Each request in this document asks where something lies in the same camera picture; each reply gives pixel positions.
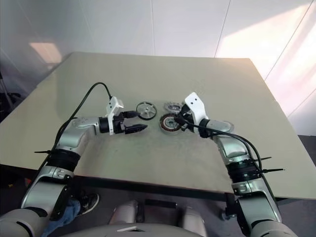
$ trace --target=floor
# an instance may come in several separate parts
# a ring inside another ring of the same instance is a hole
[[[316,164],[316,137],[300,136],[300,139]],[[236,219],[224,222],[218,218],[220,210],[225,208],[225,203],[223,202],[91,187],[85,187],[85,189],[88,192],[97,192],[100,194],[101,200],[98,206],[90,213],[77,217],[71,224],[57,229],[50,237],[58,237],[82,229],[107,224],[116,206],[129,200],[135,199],[137,201],[143,201],[146,198],[173,201],[178,203],[179,209],[185,206],[193,207],[204,218],[209,237],[243,236]],[[1,191],[1,213],[9,211],[14,206],[18,206],[22,196],[22,185],[16,185],[15,189],[12,188],[5,192]],[[7,205],[5,200],[10,200],[10,205]],[[315,236],[316,200],[295,201],[282,204],[279,208],[283,223],[292,229],[299,237]],[[145,208],[145,215],[145,222],[175,224],[177,221],[175,209],[147,206]]]

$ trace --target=black wire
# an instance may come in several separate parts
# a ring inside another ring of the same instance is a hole
[[[275,198],[275,196],[274,196],[274,194],[273,194],[273,192],[272,192],[272,189],[271,189],[271,187],[270,187],[270,185],[269,185],[269,183],[268,183],[266,177],[265,177],[264,174],[262,173],[262,163],[261,163],[260,155],[259,155],[257,149],[255,148],[255,146],[254,146],[251,142],[249,142],[247,139],[245,139],[245,138],[243,138],[243,137],[241,137],[241,136],[239,136],[239,135],[236,135],[236,134],[232,134],[232,133],[228,133],[228,132],[223,132],[223,131],[220,131],[220,130],[216,130],[216,129],[212,129],[212,128],[208,128],[208,127],[203,127],[203,126],[199,126],[199,125],[196,125],[196,124],[194,124],[194,123],[188,122],[187,120],[185,120],[185,119],[182,117],[182,115],[181,115],[180,113],[178,114],[178,117],[180,117],[180,120],[182,120],[182,121],[183,121],[184,123],[186,123],[187,125],[190,125],[190,126],[193,126],[193,127],[196,127],[196,128],[200,128],[200,129],[204,129],[204,130],[208,130],[208,131],[212,132],[212,136],[218,135],[218,134],[219,134],[219,135],[227,135],[227,136],[233,137],[233,138],[235,138],[235,139],[241,141],[241,142],[245,145],[245,147],[246,147],[246,149],[247,149],[247,151],[248,151],[248,153],[249,153],[249,157],[252,159],[254,165],[255,165],[256,168],[260,171],[261,177],[262,177],[263,181],[265,182],[265,184],[266,184],[266,186],[267,186],[267,188],[268,188],[268,191],[269,191],[271,197],[273,198],[273,200],[275,201],[275,203],[276,203],[276,205],[277,205],[277,201],[276,201],[276,198]],[[252,153],[251,153],[251,150],[250,150],[249,145],[252,147],[253,151],[255,152],[255,154],[256,154],[256,156],[257,156],[257,160],[258,160],[259,165],[257,165],[256,160],[255,160],[254,157],[252,156]]]
[[[103,82],[97,82],[95,84],[92,85],[92,87],[90,87],[90,89],[88,90],[88,92],[85,94],[84,98],[81,100],[80,104],[77,106],[77,108],[75,109],[75,111],[71,114],[71,116],[69,117],[69,119],[64,122],[60,128],[58,129],[58,132],[56,134],[56,137],[55,137],[55,142],[54,142],[54,145],[53,147],[51,148],[50,150],[50,153],[46,156],[46,158],[44,159],[44,161],[42,162],[42,164],[40,165],[40,167],[38,168],[35,176],[34,176],[34,179],[30,182],[30,184],[28,185],[28,187],[31,187],[32,184],[34,183],[36,177],[38,176],[38,174],[40,173],[40,170],[46,165],[46,162],[47,160],[49,159],[49,157],[51,156],[51,152],[56,148],[57,144],[58,144],[58,141],[60,139],[60,137],[62,136],[63,132],[65,131],[65,129],[67,128],[67,126],[69,125],[70,121],[75,119],[75,115],[76,113],[80,110],[80,108],[82,107],[82,105],[84,104],[84,102],[86,101],[86,99],[88,98],[89,94],[91,93],[91,91],[97,86],[97,85],[103,85],[108,93],[108,96],[109,96],[109,99],[111,100],[112,98],[112,95],[110,94],[109,92],[109,89],[108,87],[103,83]]]

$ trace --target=small gear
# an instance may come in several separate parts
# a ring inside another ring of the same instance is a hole
[[[166,114],[160,118],[159,125],[165,134],[175,135],[180,131],[181,125],[174,120],[175,116],[175,114]]]
[[[139,112],[139,118],[143,120],[151,120],[157,114],[156,107],[150,102],[141,102],[137,105],[136,111]]]
[[[164,108],[170,113],[177,114],[181,111],[181,105],[179,103],[167,102],[164,104]]]

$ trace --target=person's shoe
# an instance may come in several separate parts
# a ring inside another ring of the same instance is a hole
[[[81,196],[79,199],[81,209],[78,213],[78,216],[87,214],[88,212],[92,211],[99,203],[99,200],[100,196],[98,194],[88,194]]]

